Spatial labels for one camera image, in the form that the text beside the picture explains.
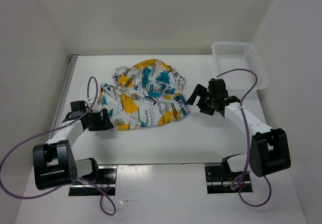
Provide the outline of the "white teal yellow patterned shorts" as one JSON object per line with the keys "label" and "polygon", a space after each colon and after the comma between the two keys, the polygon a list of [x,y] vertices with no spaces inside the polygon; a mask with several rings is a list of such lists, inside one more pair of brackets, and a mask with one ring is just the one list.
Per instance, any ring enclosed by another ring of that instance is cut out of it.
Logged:
{"label": "white teal yellow patterned shorts", "polygon": [[113,84],[101,83],[100,103],[117,130],[162,126],[190,113],[185,78],[159,59],[115,69]]}

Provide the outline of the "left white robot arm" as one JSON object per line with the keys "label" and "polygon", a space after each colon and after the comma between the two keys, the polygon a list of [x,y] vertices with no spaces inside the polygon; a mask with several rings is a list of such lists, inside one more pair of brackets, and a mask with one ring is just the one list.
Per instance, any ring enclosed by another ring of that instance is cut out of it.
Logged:
{"label": "left white robot arm", "polygon": [[81,120],[75,117],[82,112],[71,112],[56,134],[33,147],[34,176],[37,189],[45,190],[76,184],[80,178],[88,183],[100,179],[100,170],[94,158],[75,160],[72,145],[86,131],[105,131],[114,128],[106,109],[91,112]]}

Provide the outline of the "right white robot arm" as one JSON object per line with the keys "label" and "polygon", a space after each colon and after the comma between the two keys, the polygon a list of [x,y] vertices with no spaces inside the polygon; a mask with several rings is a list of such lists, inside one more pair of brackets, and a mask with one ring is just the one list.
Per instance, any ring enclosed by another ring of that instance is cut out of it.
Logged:
{"label": "right white robot arm", "polygon": [[250,140],[245,155],[237,154],[222,159],[220,172],[225,180],[234,179],[244,169],[257,177],[263,177],[290,168],[288,140],[283,129],[274,129],[262,122],[240,105],[239,98],[229,96],[226,86],[206,88],[198,84],[186,103],[193,105],[198,96],[200,99],[197,106],[201,113],[211,116],[215,112],[220,113]]}

